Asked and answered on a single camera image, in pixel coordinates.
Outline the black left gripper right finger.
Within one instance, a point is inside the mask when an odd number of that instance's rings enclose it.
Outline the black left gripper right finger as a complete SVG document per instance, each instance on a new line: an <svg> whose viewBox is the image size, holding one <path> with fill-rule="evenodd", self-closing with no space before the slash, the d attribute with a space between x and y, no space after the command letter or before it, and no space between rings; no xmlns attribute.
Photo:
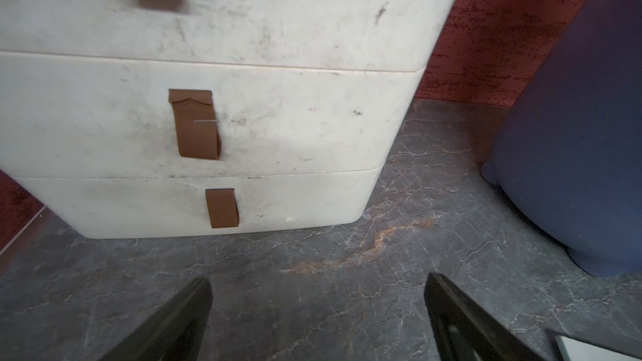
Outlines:
<svg viewBox="0 0 642 361"><path fill-rule="evenodd" d="M541 359L445 275L429 274L424 300L440 359Z"/></svg>

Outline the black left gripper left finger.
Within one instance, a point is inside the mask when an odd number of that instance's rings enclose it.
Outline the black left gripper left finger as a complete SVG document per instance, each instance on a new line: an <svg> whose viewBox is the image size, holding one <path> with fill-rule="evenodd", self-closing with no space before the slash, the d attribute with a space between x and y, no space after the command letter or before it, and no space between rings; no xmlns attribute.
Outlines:
<svg viewBox="0 0 642 361"><path fill-rule="evenodd" d="M212 286L193 279L103 360L196 360L212 308Z"/></svg>

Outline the children's book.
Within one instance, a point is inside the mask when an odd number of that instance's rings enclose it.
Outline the children's book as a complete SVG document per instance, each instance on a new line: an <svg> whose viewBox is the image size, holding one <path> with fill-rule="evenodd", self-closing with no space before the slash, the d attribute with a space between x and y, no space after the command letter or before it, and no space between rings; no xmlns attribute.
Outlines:
<svg viewBox="0 0 642 361"><path fill-rule="evenodd" d="M564 361L641 361L611 349L559 335L555 338Z"/></svg>

